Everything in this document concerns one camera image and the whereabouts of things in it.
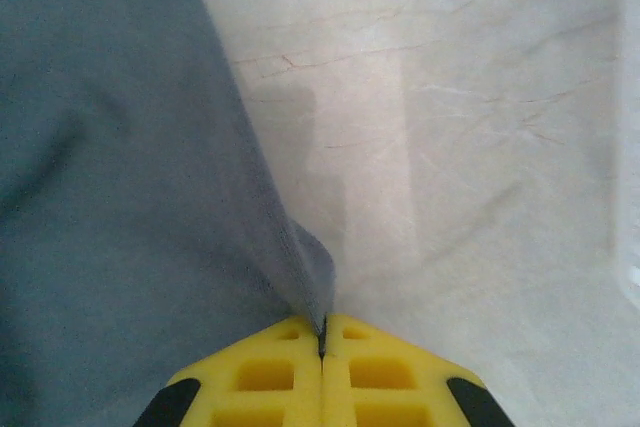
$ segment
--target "floor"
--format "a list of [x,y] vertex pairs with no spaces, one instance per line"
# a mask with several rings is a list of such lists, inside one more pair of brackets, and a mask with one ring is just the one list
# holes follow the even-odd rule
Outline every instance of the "floor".
[[618,0],[206,0],[336,310],[519,427],[640,425],[612,265]]

